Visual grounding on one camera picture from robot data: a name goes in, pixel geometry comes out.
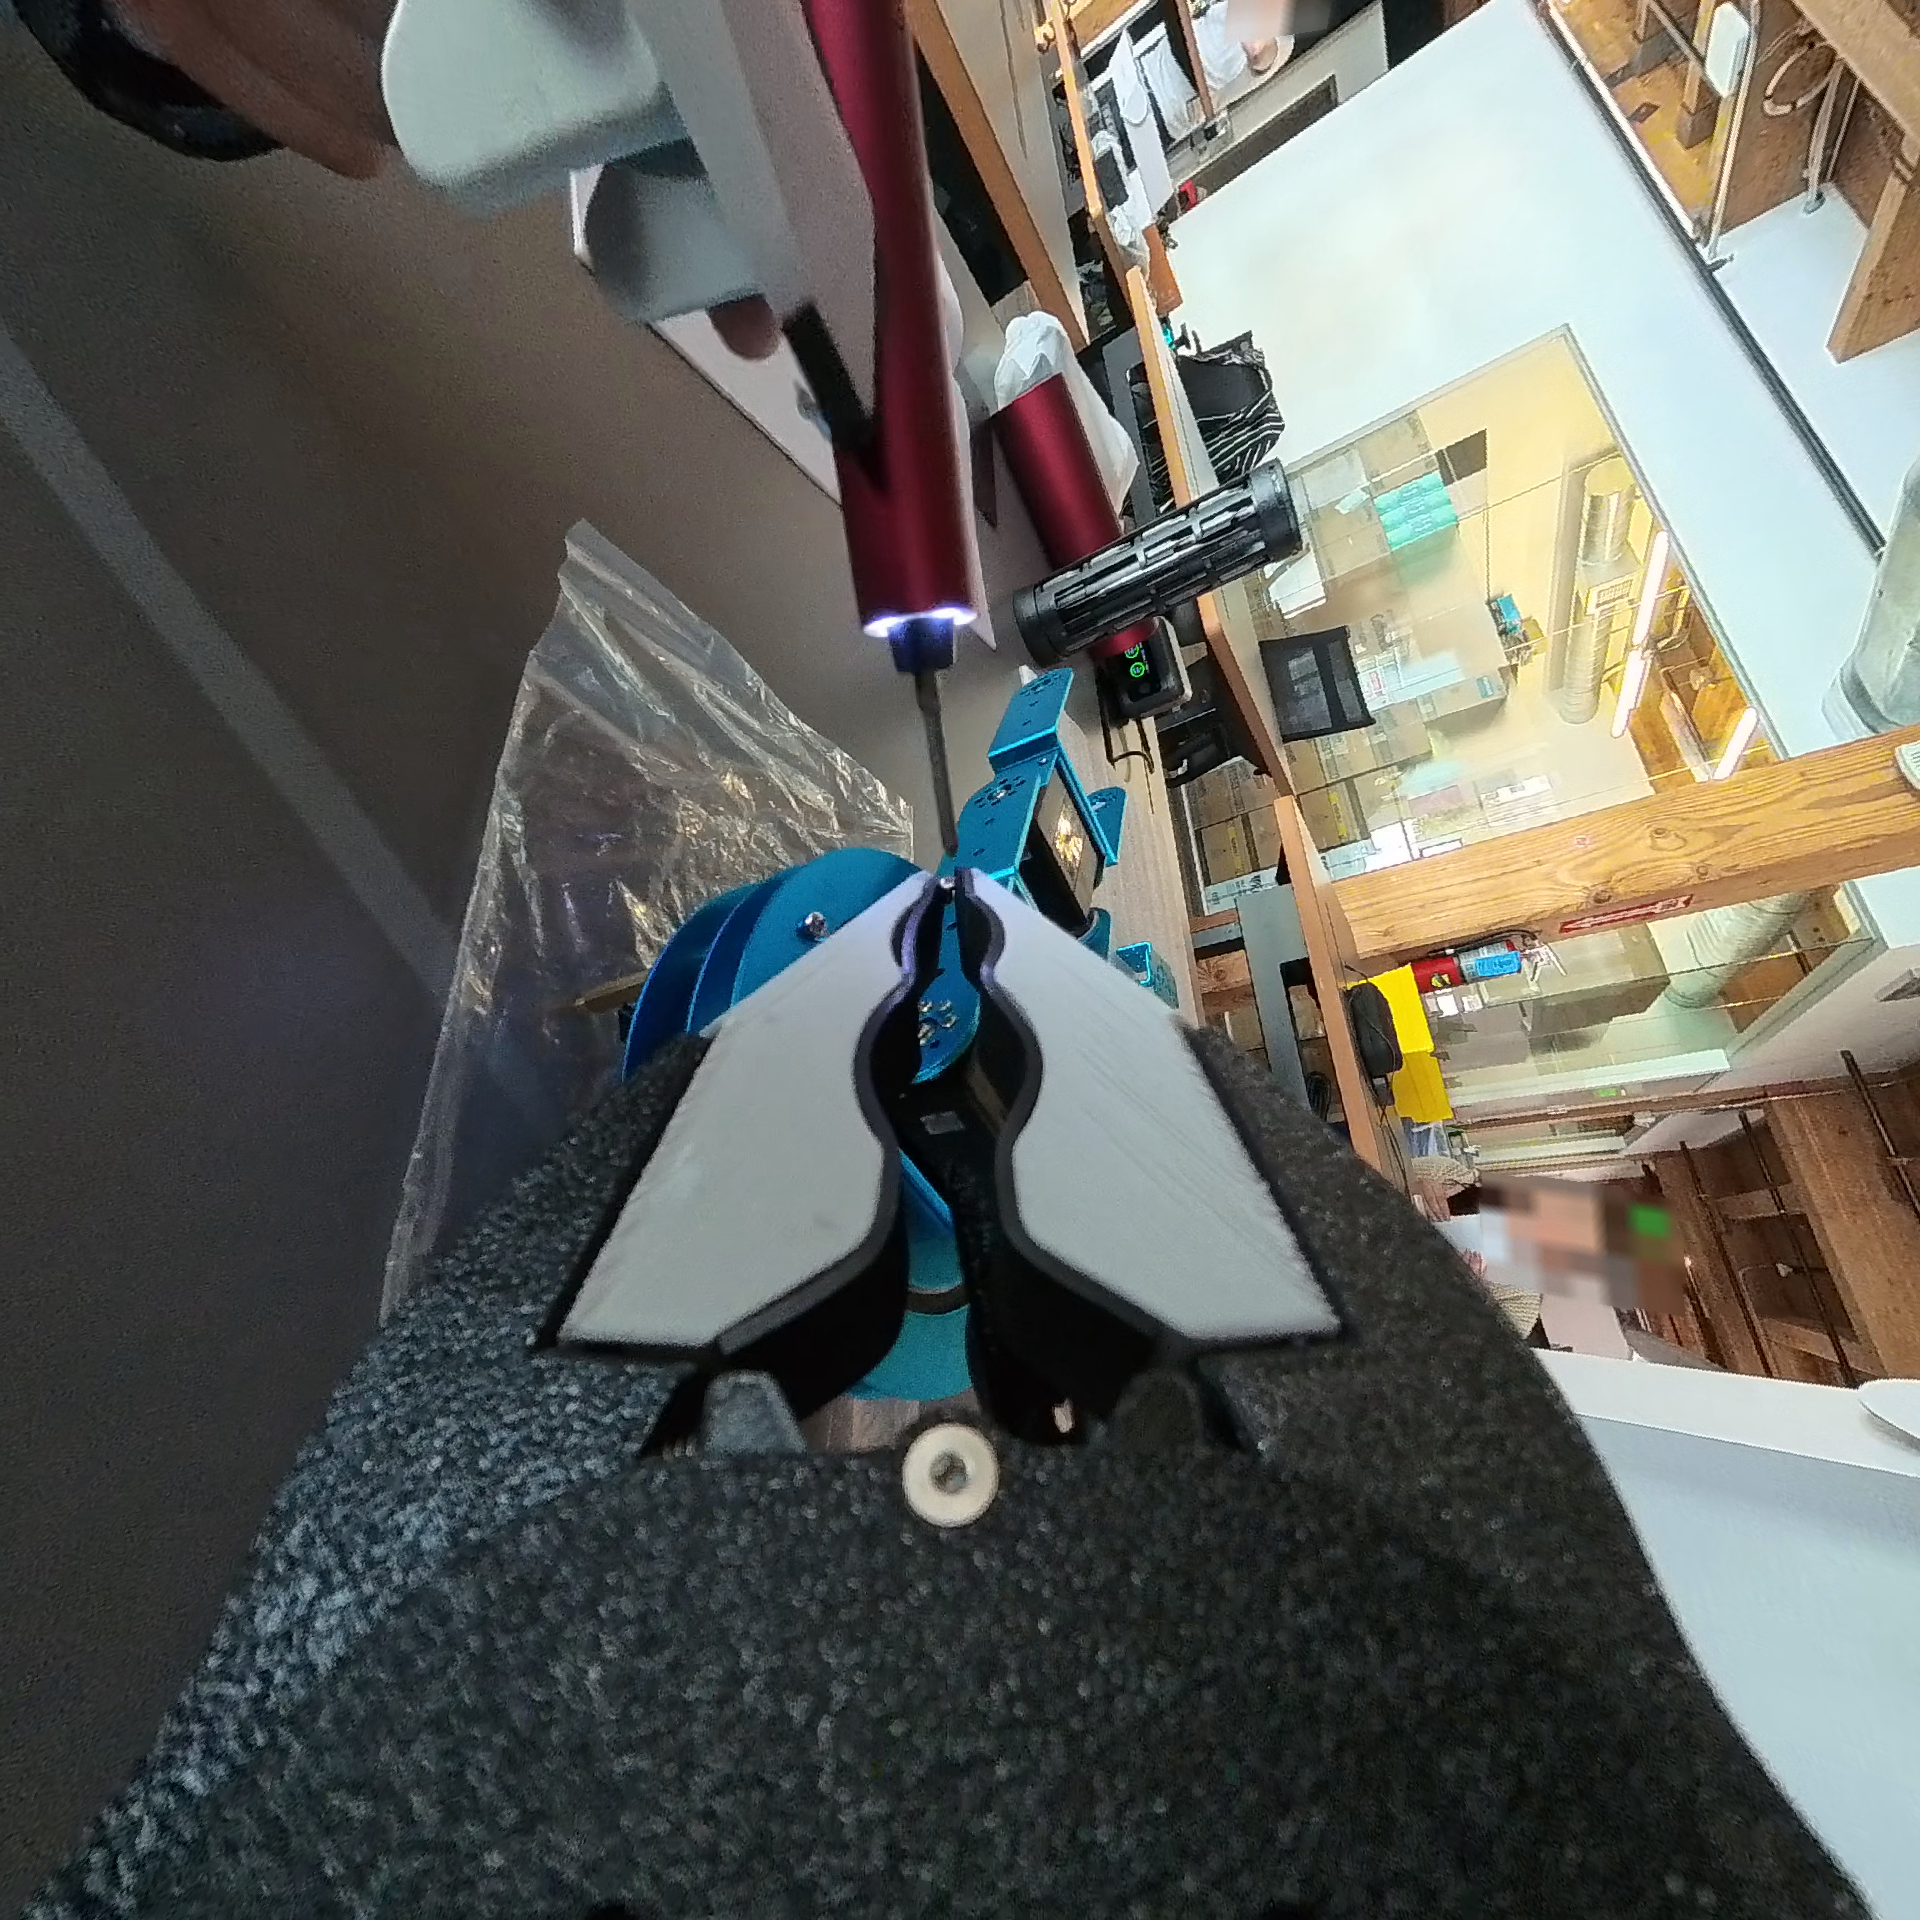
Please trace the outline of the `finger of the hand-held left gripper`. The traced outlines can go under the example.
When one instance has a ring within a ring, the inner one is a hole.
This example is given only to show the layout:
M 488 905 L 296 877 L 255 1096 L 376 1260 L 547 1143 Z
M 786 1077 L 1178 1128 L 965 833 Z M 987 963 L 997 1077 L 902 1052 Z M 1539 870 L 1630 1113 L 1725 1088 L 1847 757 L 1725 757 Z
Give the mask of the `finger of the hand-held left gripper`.
M 826 442 L 869 454 L 878 415 L 875 198 L 799 0 L 661 0 L 654 56 L 701 154 L 685 287 L 669 316 L 766 301 Z

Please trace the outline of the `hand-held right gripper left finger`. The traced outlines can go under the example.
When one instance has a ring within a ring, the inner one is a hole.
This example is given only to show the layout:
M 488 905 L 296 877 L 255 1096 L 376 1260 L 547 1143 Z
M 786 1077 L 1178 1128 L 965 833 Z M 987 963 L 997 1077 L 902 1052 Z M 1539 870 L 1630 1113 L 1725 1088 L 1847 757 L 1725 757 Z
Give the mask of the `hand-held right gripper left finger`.
M 949 1278 L 949 1206 L 897 1117 L 925 1064 L 939 911 L 928 870 L 897 870 L 815 951 L 643 1071 L 648 1143 L 531 1346 L 547 1387 L 648 1387 L 643 1456 L 949 1442 L 949 1387 L 858 1387 Z

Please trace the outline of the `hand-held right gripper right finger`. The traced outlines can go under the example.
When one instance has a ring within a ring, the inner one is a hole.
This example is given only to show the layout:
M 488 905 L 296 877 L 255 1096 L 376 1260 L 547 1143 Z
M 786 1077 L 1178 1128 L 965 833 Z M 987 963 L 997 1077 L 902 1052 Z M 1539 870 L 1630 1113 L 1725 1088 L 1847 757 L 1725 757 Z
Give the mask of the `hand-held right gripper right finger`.
M 1144 1383 L 1349 1346 L 1197 1031 L 987 870 L 953 870 L 972 1039 L 949 1071 L 949 1187 L 984 1414 L 1039 1447 Z

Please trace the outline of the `red electric screwdriver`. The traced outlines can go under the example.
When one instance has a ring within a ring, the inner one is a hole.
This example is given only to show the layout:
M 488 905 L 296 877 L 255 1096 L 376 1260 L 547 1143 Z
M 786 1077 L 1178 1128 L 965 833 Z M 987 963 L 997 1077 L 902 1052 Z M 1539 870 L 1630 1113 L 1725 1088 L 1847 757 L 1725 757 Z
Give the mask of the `red electric screwdriver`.
M 846 324 L 809 316 L 786 340 L 826 415 L 858 628 L 891 643 L 897 669 L 919 680 L 939 845 L 953 856 L 939 677 L 953 669 L 953 643 L 984 618 L 984 598 L 919 38 L 897 0 L 809 0 L 799 16 L 875 203 L 875 322 Z

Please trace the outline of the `blue toy robot arm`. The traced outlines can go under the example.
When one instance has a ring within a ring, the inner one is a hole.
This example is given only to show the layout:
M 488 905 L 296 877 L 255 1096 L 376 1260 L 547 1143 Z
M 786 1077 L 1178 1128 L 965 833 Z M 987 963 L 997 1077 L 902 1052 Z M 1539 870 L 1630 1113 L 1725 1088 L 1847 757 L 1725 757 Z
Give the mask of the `blue toy robot arm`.
M 1118 784 L 1081 784 L 1059 744 L 1067 669 L 1031 677 L 987 744 L 987 784 L 963 809 L 963 848 L 939 862 L 972 862 L 1078 942 L 1116 963 L 1116 919 L 1090 905 L 1118 856 Z M 625 1077 L 679 1031 L 704 1031 L 717 1007 L 755 996 L 771 975 L 809 963 L 858 911 L 897 894 L 907 870 L 902 848 L 821 848 L 771 877 L 729 884 L 685 919 L 654 951 L 636 1015 Z M 891 1360 L 855 1383 L 855 1404 L 949 1404 L 965 1387 L 965 1278 L 953 1242 L 953 1206 L 939 1187 L 902 1162 L 902 1235 L 907 1235 L 907 1312 Z

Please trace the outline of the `grey desk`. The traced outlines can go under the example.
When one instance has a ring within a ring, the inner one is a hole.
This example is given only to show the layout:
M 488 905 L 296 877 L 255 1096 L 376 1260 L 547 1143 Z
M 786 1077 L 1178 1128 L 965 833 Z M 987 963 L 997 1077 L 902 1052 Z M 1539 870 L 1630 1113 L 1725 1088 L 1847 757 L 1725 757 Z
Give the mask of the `grey desk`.
M 128 1781 L 366 1351 L 518 677 L 572 524 L 891 792 L 826 493 L 571 219 L 202 167 L 10 18 L 10 340 L 373 856 L 333 856 L 10 428 L 10 1914 Z

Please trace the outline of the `person's left hand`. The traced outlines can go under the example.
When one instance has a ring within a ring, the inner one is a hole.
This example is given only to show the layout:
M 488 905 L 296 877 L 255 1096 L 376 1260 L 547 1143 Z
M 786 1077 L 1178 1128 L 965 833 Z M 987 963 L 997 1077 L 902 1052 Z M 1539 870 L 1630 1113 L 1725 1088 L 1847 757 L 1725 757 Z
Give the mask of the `person's left hand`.
M 389 167 L 376 52 L 390 0 L 115 0 L 115 18 L 331 175 L 373 178 Z

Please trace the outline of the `white instruction manual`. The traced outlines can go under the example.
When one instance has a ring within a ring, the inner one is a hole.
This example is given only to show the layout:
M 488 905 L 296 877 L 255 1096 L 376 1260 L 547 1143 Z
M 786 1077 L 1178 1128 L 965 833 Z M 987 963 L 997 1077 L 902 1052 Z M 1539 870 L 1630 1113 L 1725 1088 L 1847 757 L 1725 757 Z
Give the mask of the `white instruction manual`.
M 625 227 L 609 234 L 609 265 L 586 242 L 586 213 L 606 198 L 606 175 L 617 178 L 648 178 L 648 175 L 617 175 L 617 167 L 579 167 L 571 175 L 571 242 L 572 265 L 586 269 L 586 283 L 609 301 L 617 322 L 636 322 L 636 269 L 648 269 L 654 242 L 648 227 L 625 219 L 625 203 L 609 203 Z M 987 407 L 987 368 L 997 368 L 997 322 L 984 305 L 984 287 L 965 283 L 949 219 L 928 213 L 928 242 L 939 242 L 939 316 L 949 316 L 949 368 L 953 368 L 953 428 L 963 428 L 963 459 L 972 459 L 972 421 Z M 701 493 L 710 493 L 710 560 L 704 560 L 704 586 L 690 586 L 690 560 L 669 560 L 679 586 L 690 607 L 729 603 L 753 607 L 755 603 L 755 632 L 795 628 L 815 632 L 815 645 L 826 645 L 821 632 L 855 618 L 855 560 L 846 560 L 846 533 L 839 533 L 839 459 L 826 459 L 826 421 L 795 366 L 795 349 L 779 340 L 771 359 L 735 359 L 717 340 L 710 322 L 685 316 L 685 322 L 654 322 L 654 340 L 704 378 L 710 400 L 735 407 L 739 439 L 755 428 L 755 459 L 704 459 L 704 454 L 669 454 L 669 481 L 701 481 Z

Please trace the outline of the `white plastic bag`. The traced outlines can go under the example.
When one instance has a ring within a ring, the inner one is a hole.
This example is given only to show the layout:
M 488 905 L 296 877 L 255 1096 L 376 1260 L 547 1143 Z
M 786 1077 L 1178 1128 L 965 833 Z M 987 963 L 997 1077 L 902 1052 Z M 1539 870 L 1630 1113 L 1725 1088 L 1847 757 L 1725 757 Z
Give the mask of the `white plastic bag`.
M 1031 316 L 1004 322 L 997 407 L 1023 400 L 1050 378 L 1067 388 L 1067 407 L 1078 407 L 1090 459 L 1097 459 L 1097 481 L 1118 501 L 1144 474 L 1144 454 L 1118 428 L 1118 415 L 1097 400 L 1090 368 L 1078 366 L 1067 324 L 1031 305 Z

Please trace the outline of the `large clear plastic bag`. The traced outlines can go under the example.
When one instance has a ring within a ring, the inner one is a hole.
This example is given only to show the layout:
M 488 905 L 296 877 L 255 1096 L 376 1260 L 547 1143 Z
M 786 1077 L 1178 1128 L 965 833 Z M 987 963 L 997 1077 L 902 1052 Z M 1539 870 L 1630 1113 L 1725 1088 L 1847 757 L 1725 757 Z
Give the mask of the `large clear plastic bag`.
M 586 996 L 643 996 L 701 905 L 821 848 L 919 848 L 907 800 L 572 524 L 495 766 L 389 1315 L 617 1081 L 617 1004 Z

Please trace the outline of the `red cylindrical case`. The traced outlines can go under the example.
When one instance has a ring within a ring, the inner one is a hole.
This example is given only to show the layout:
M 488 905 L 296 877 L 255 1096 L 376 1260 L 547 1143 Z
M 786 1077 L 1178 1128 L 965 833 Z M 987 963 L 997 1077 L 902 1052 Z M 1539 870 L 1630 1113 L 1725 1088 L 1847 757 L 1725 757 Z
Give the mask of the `red cylindrical case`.
M 1050 573 L 1118 541 L 1118 511 L 1059 368 L 997 407 L 997 442 L 1039 533 Z

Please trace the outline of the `black charger with green display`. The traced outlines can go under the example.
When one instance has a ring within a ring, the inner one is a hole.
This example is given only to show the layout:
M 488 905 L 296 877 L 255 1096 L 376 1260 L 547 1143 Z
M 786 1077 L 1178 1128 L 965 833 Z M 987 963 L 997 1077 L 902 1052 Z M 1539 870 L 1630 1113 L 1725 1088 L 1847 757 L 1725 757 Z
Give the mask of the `black charger with green display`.
M 1188 645 L 1171 618 L 1144 618 L 1090 645 L 1090 680 L 1108 724 L 1161 721 L 1194 697 Z

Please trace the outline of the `wooden ceiling beam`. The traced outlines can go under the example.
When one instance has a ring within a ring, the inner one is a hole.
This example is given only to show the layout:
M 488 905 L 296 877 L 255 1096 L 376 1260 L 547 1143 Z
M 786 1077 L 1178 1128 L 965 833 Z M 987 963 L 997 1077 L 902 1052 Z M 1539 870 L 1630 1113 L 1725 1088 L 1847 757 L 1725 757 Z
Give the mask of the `wooden ceiling beam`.
M 1584 941 L 1910 870 L 1910 744 L 1920 724 L 1864 735 L 1739 777 L 1333 877 L 1333 911 L 1353 963 L 1402 969 L 1509 932 Z

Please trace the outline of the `black ribbed cylinder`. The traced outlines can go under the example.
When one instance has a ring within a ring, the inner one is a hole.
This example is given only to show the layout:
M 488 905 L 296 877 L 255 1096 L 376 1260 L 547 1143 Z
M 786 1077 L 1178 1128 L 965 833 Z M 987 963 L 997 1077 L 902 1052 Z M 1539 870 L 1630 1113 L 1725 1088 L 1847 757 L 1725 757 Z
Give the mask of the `black ribbed cylinder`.
M 1291 474 L 1264 459 L 1237 489 L 1218 489 L 1136 541 L 1116 541 L 1059 573 L 1009 598 L 1022 643 L 1039 669 L 1090 655 L 1144 618 L 1229 586 L 1237 573 L 1280 570 L 1302 554 L 1302 519 Z

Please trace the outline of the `silver ventilation duct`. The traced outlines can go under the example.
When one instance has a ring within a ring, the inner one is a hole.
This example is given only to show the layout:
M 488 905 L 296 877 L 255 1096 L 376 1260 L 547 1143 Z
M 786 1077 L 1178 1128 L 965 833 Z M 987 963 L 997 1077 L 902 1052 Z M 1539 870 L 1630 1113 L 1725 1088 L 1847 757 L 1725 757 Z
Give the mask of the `silver ventilation duct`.
M 1642 578 L 1640 501 L 1642 493 L 1623 454 L 1582 474 L 1568 618 L 1565 618 L 1565 664 L 1556 664 L 1556 709 L 1568 724 L 1599 709 L 1612 632 L 1640 628 L 1640 578 Z

